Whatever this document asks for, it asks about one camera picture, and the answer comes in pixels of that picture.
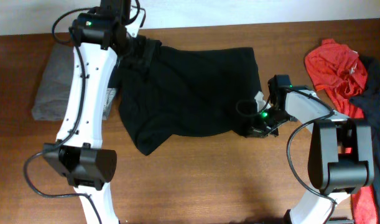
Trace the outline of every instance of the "red cloth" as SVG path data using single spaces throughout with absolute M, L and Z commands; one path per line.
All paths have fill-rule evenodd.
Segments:
M 321 47 L 306 56 L 305 64 L 314 88 L 325 90 L 340 113 L 363 117 L 363 111 L 349 102 L 364 91 L 368 77 L 355 51 L 333 39 L 323 40 Z
M 368 73 L 358 53 L 333 39 L 322 41 L 321 47 L 305 58 L 308 74 L 317 91 L 325 90 L 336 109 L 351 118 L 363 118 L 363 111 L 349 102 L 365 89 Z M 372 187 L 363 187 L 352 195 L 353 218 L 356 224 L 377 224 L 378 213 Z

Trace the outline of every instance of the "white backdrop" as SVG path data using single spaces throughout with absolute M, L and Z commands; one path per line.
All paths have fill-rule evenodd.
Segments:
M 140 0 L 145 29 L 380 17 L 380 0 Z M 0 35 L 48 33 L 58 16 L 100 0 L 0 0 Z M 67 32 L 74 16 L 62 21 Z

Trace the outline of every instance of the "wood grain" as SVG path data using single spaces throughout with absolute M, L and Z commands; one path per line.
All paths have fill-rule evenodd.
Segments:
M 380 19 L 300 22 L 187 29 L 142 30 L 142 35 L 182 50 L 253 47 L 262 89 L 275 74 L 294 84 L 312 83 L 306 53 L 323 38 L 334 38 L 380 61 Z M 84 223 L 80 201 L 45 199 L 33 193 L 22 165 L 44 142 L 52 142 L 61 122 L 35 122 L 30 114 L 54 42 L 49 34 L 0 37 L 0 223 Z M 326 94 L 320 98 L 330 102 Z M 105 149 L 118 153 L 112 182 L 114 209 L 125 223 L 228 223 L 280 218 L 304 189 L 285 156 L 289 134 L 298 123 L 280 128 L 278 138 L 245 139 L 229 132 L 208 138 L 172 136 L 150 156 L 133 145 L 115 102 L 103 123 Z M 310 134 L 294 140 L 292 157 L 307 180 Z M 49 193 L 73 192 L 43 160 L 30 176 Z M 351 217 L 349 200 L 335 216 Z

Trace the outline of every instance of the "clothing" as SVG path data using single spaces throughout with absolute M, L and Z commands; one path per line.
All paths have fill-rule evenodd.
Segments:
M 363 117 L 362 110 L 349 103 L 352 96 L 364 91 L 368 77 L 357 52 L 326 39 L 306 56 L 305 65 L 314 88 L 325 90 L 340 113 L 351 118 Z
M 365 118 L 371 125 L 375 171 L 373 189 L 380 224 L 380 65 L 374 58 L 361 59 L 368 68 L 366 90 L 362 95 L 350 99 L 350 102 L 364 111 Z
M 368 72 L 358 54 L 347 45 L 333 39 L 323 40 L 322 46 L 311 51 L 305 65 L 315 89 L 325 90 L 336 109 L 351 118 L 363 118 L 363 111 L 350 103 L 352 96 L 362 94 Z M 357 224 L 377 223 L 377 211 L 372 187 L 363 187 L 352 195 L 353 218 Z
M 73 76 L 73 48 L 55 44 L 39 85 L 32 117 L 36 121 L 60 121 L 64 119 Z M 116 89 L 108 88 L 104 103 L 103 119 L 108 119 Z
M 153 51 L 151 61 L 144 59 L 149 65 L 123 60 L 116 71 L 119 114 L 138 150 L 149 155 L 173 134 L 247 133 L 249 119 L 235 108 L 261 90 L 252 48 L 189 52 L 154 40 L 142 45 L 148 45 L 145 54 Z

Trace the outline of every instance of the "gray cloth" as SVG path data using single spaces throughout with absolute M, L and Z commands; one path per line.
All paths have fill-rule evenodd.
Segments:
M 43 73 L 32 116 L 36 121 L 59 121 L 65 116 L 73 76 L 73 48 L 55 44 Z M 117 89 L 108 89 L 103 119 L 107 119 Z

